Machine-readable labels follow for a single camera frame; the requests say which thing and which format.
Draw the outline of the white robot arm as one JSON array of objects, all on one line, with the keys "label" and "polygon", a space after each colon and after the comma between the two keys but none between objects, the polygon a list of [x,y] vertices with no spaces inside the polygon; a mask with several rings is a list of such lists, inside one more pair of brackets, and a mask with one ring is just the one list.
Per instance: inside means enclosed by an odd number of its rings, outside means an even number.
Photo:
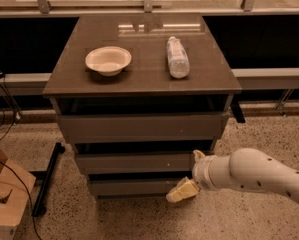
[{"label": "white robot arm", "polygon": [[229,156],[206,156],[194,150],[192,178],[184,177],[169,191],[166,199],[176,203],[196,196],[201,190],[231,189],[245,192],[271,192],[299,204],[299,171],[266,153],[242,148]]}]

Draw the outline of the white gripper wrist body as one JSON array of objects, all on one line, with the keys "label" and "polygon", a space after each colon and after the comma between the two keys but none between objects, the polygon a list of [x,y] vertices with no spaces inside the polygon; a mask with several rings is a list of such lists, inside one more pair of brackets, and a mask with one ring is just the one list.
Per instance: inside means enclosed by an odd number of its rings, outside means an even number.
[{"label": "white gripper wrist body", "polygon": [[218,190],[210,176],[210,168],[216,164],[219,157],[216,155],[202,156],[195,159],[192,168],[192,177],[197,186],[202,190]]}]

